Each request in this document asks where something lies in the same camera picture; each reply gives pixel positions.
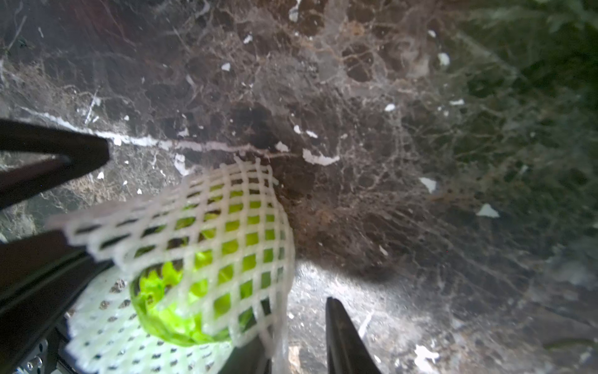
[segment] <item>gray ground surface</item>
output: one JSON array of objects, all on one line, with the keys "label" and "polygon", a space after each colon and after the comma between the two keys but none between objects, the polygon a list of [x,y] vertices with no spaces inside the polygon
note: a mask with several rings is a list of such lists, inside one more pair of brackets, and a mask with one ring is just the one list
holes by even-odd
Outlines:
[{"label": "gray ground surface", "polygon": [[[586,346],[542,347],[598,337],[592,4],[3,0],[0,117],[107,137],[112,160],[0,231],[260,157],[295,230],[296,373],[326,372],[330,295],[371,316],[383,373],[596,372]],[[440,359],[422,369],[416,345]]]}]

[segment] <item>white foam mesh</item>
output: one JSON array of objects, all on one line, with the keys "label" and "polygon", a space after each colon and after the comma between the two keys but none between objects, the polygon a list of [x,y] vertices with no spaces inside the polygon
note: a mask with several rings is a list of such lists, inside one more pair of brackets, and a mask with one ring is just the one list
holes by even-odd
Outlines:
[{"label": "white foam mesh", "polygon": [[[120,268],[120,276],[126,280],[132,280],[152,265],[182,261],[181,282],[170,289],[158,306],[166,307],[176,302],[177,313],[182,317],[201,313],[202,332],[214,335],[228,329],[233,346],[241,347],[259,336],[267,354],[271,355],[279,338],[281,321],[286,318],[286,298],[294,277],[294,240],[286,213],[274,193],[273,187],[277,181],[272,176],[271,167],[261,165],[259,159],[255,163],[242,162],[238,158],[235,161],[235,164],[222,164],[219,169],[203,175],[189,175],[180,185],[167,188],[156,197],[138,197],[128,202],[98,206],[63,216],[50,225],[61,227],[71,245],[86,245],[87,251],[96,260],[112,259]],[[259,207],[252,208],[252,202],[260,202]],[[230,206],[239,204],[242,204],[240,211],[229,213]],[[217,213],[218,216],[205,220],[206,213],[211,213],[212,216]],[[255,216],[259,216],[259,223],[249,224],[248,217]],[[267,217],[272,216],[274,219],[267,221]],[[177,226],[181,220],[192,220],[192,217],[195,220],[189,226]],[[238,228],[226,231],[227,222],[234,221],[239,221]],[[205,230],[215,230],[214,237],[204,236],[198,240]],[[246,235],[253,233],[257,234],[258,242],[247,245]],[[168,249],[172,239],[178,240],[180,244],[182,238],[188,238],[185,245]],[[232,240],[238,242],[238,250],[223,254],[222,244]],[[140,248],[151,246],[154,246],[151,251],[136,257]],[[212,263],[195,270],[195,253],[207,250],[212,250]],[[264,262],[266,250],[273,251],[273,260],[268,263]],[[243,271],[243,258],[251,255],[255,255],[257,265],[251,270]],[[233,279],[219,285],[218,272],[229,265],[234,269]],[[270,274],[271,284],[261,289],[263,273]],[[207,295],[190,303],[188,293],[191,285],[204,278],[208,279]],[[247,281],[252,282],[253,292],[251,296],[241,299],[239,286]],[[80,297],[77,305],[89,305],[84,300],[85,297],[99,300],[88,291],[89,289]],[[231,308],[224,315],[215,318],[214,301],[226,294],[230,295]],[[265,315],[261,306],[261,301],[266,299],[269,299],[271,309],[269,315]],[[249,308],[253,310],[256,324],[241,331],[239,315]],[[108,314],[103,312],[95,311],[101,314],[101,321],[113,317],[104,319]],[[92,329],[102,326],[100,322],[91,324],[91,320],[79,320],[77,314],[73,319],[75,321],[81,321],[83,327],[93,326]],[[78,329],[74,323],[71,326],[74,336],[85,335],[84,329]],[[88,362],[90,354],[93,353],[92,357],[97,354],[88,352],[86,346],[81,345],[80,339],[74,340],[71,351],[85,362]]]},{"label": "white foam mesh", "polygon": [[181,347],[148,335],[117,267],[92,280],[70,314],[66,349],[88,373],[218,373],[233,350],[229,342]]}]

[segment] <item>white foam netting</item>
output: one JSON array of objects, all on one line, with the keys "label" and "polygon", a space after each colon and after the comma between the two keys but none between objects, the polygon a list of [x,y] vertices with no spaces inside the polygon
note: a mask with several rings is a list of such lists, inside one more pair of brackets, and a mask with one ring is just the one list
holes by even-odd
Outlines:
[{"label": "white foam netting", "polygon": [[[255,163],[235,161],[203,175],[189,175],[156,197],[104,204],[50,221],[49,226],[63,229],[71,245],[86,245],[96,260],[112,259],[118,267],[89,285],[69,320],[69,352],[83,368],[100,374],[113,372],[115,364],[119,372],[122,365],[127,368],[124,372],[131,373],[139,371],[139,365],[150,370],[160,366],[168,373],[189,367],[204,372],[210,364],[211,370],[224,364],[219,359],[230,354],[232,347],[241,347],[256,336],[268,355],[274,353],[294,277],[292,230],[276,199],[273,187],[277,181],[271,167],[261,165],[259,159]],[[238,249],[230,250],[231,243]],[[211,263],[196,268],[196,254],[207,251]],[[250,257],[254,267],[247,269],[243,264]],[[143,331],[137,317],[131,317],[135,312],[130,301],[124,306],[129,292],[110,292],[115,277],[131,281],[142,270],[165,262],[178,262],[182,279],[158,306],[176,302],[176,312],[182,317],[201,314],[202,332],[215,335],[228,329],[231,344],[182,348],[159,343]],[[231,270],[232,277],[219,282],[224,268]],[[190,287],[206,280],[207,293],[190,300]],[[251,295],[242,295],[240,286],[248,282]],[[223,315],[216,313],[215,301],[224,296],[230,298],[230,308]],[[269,314],[264,301],[269,303]],[[240,326],[241,313],[249,309],[256,323]],[[203,349],[211,355],[200,357]]]},{"label": "white foam netting", "polygon": [[97,276],[68,320],[68,352],[87,373],[218,373],[233,350],[229,342],[181,347],[146,333],[119,268]]}]

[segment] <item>white streak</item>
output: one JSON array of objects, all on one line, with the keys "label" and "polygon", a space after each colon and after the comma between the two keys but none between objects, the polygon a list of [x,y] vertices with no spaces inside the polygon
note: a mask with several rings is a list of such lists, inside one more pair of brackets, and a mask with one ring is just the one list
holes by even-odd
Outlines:
[{"label": "white streak", "polygon": [[100,105],[101,103],[102,103],[102,100],[97,97],[97,91],[96,91],[96,93],[94,93],[93,97],[91,98],[91,103],[89,104],[89,110],[87,111],[87,116],[85,117],[85,124],[88,124],[89,120],[91,119],[91,111],[93,110],[93,107],[96,107],[96,106]]},{"label": "white streak", "polygon": [[374,315],[374,312],[371,311],[367,316],[365,316],[364,321],[361,323],[361,325],[359,325],[359,330],[357,331],[357,334],[359,334],[359,337],[361,339],[364,338],[365,336],[365,332],[368,329],[368,325],[370,324],[370,321],[372,320],[372,316]]},{"label": "white streak", "polygon": [[191,88],[193,89],[193,91],[195,92],[197,90],[197,85],[195,84],[195,82],[193,81],[193,78],[191,78],[191,76],[189,74],[187,74],[185,76],[185,80],[187,81],[187,83],[189,84],[189,86],[191,86]]},{"label": "white streak", "polygon": [[297,0],[297,4],[289,9],[289,20],[291,22],[297,22],[299,20],[299,5],[301,4],[301,0]]},{"label": "white streak", "polygon": [[276,145],[274,147],[276,148],[276,150],[278,152],[288,152],[289,151],[289,147],[281,141],[276,143]]},{"label": "white streak", "polygon": [[440,61],[440,66],[450,65],[450,57],[444,52],[438,54],[438,61]]},{"label": "white streak", "polygon": [[4,59],[0,59],[0,81],[3,85],[6,85],[4,82]]},{"label": "white streak", "polygon": [[432,360],[436,363],[436,359],[440,357],[437,352],[430,352],[426,347],[423,345],[416,345],[415,346],[415,354],[417,357],[413,362],[419,368],[419,370],[423,371],[426,374],[436,374],[438,371],[432,367],[426,360]]},{"label": "white streak", "polygon": [[340,157],[314,156],[310,150],[303,149],[303,159],[314,165],[328,166],[340,160]]},{"label": "white streak", "polygon": [[199,11],[199,13],[197,13],[196,16],[201,17],[209,11],[210,11],[210,3],[208,3],[208,0],[203,0],[203,8],[202,8],[202,10]]},{"label": "white streak", "polygon": [[579,355],[579,364],[584,364],[592,354],[590,352],[583,352]]},{"label": "white streak", "polygon": [[98,131],[98,130],[92,130],[92,129],[82,129],[82,128],[74,126],[70,122],[65,121],[64,119],[62,119],[60,117],[55,117],[49,113],[40,113],[40,112],[36,112],[34,110],[31,110],[31,109],[25,108],[25,107],[20,107],[20,108],[22,110],[28,112],[29,114],[35,115],[36,117],[39,117],[39,118],[44,118],[44,119],[51,121],[61,127],[64,127],[65,129],[69,129],[71,131],[83,133],[83,134],[96,135],[96,136],[99,136],[100,138],[111,139],[113,141],[118,138],[118,139],[120,139],[122,144],[137,145],[140,147],[159,147],[163,150],[172,150],[172,149],[194,150],[194,151],[198,151],[198,152],[224,151],[224,152],[229,152],[229,153],[254,152],[254,153],[260,154],[262,156],[269,157],[269,158],[294,156],[293,154],[271,153],[268,150],[262,150],[262,149],[256,148],[251,144],[230,146],[228,144],[225,144],[222,142],[215,142],[215,141],[209,141],[209,142],[205,142],[205,143],[196,143],[196,142],[186,141],[186,140],[181,140],[181,141],[159,140],[159,139],[152,138],[151,136],[144,136],[142,138],[134,138],[129,135],[121,135],[119,133],[114,133],[114,132]]},{"label": "white streak", "polygon": [[191,173],[191,169],[185,167],[185,156],[182,154],[175,155],[175,168],[183,177]]},{"label": "white streak", "polygon": [[426,177],[419,178],[419,181],[426,186],[428,192],[433,193],[436,190],[436,181]]},{"label": "white streak", "polygon": [[501,216],[488,203],[482,205],[480,211],[477,212],[476,215],[478,217],[490,217],[490,218],[499,218]]}]

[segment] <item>metal screw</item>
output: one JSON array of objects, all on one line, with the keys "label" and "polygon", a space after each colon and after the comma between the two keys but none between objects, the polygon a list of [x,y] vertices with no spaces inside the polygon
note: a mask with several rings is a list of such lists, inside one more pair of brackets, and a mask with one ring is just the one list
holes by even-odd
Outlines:
[{"label": "metal screw", "polygon": [[35,358],[31,361],[33,362],[33,365],[35,365],[35,367],[42,367],[44,365],[44,362],[41,360],[40,356],[35,356]]}]

